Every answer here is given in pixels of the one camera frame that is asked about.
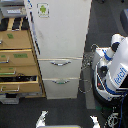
drawer handle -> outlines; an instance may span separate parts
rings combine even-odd
[[[0,75],[15,75],[16,71],[14,72],[8,72],[8,73],[0,73]]]
[[[2,86],[1,87],[1,92],[19,92],[19,89],[20,89],[20,87],[18,86],[18,89],[17,90],[6,90],[6,91],[3,91],[3,88],[4,88],[5,86]]]
[[[9,59],[7,59],[7,61],[1,61],[0,64],[5,64],[5,63],[9,63]]]
[[[63,80],[58,80],[58,81],[52,81],[52,82],[54,82],[54,83],[56,83],[56,84],[66,84],[66,83],[68,83],[68,82],[70,82],[69,80],[65,80],[65,81],[63,81]]]
[[[69,63],[71,63],[71,61],[67,61],[67,62],[64,62],[64,63],[56,63],[56,62],[51,62],[51,64],[54,64],[54,65],[56,65],[56,66],[64,66],[64,65],[67,65],[67,64],[69,64]]]

open drawer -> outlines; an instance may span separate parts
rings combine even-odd
[[[0,67],[0,77],[35,76],[38,75],[36,65]]]
[[[0,66],[35,65],[31,49],[0,50]]]
[[[40,92],[39,79],[37,76],[26,78],[22,76],[19,79],[16,77],[1,77],[0,81],[3,81],[0,82],[0,93]]]
[[[31,48],[28,31],[3,31],[0,32],[0,49]]]

blue logo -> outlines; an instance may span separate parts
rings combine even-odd
[[[119,85],[121,81],[124,79],[126,74],[126,70],[124,68],[120,68],[120,72],[117,74],[117,78],[114,78],[115,82]]]

cabinet drawer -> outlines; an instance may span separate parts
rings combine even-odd
[[[38,61],[43,78],[80,77],[82,59]]]
[[[47,99],[77,98],[79,79],[43,80]]]
[[[38,75],[36,65],[25,67],[0,67],[0,77],[35,76]]]
[[[32,50],[0,50],[0,66],[35,65]]]
[[[27,93],[39,92],[38,77],[26,82],[0,82],[0,93]]]
[[[0,32],[0,49],[22,49],[31,48],[28,32],[22,31],[3,31]]]

black base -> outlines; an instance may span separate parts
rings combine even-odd
[[[108,106],[108,107],[116,107],[117,105],[119,105],[119,100],[117,99],[113,99],[112,101],[107,101],[106,99],[104,99],[96,90],[96,86],[95,86],[95,80],[94,80],[94,71],[92,70],[91,72],[91,78],[92,78],[92,88],[93,88],[93,94],[94,97],[96,98],[96,100],[102,104],[103,106]]]

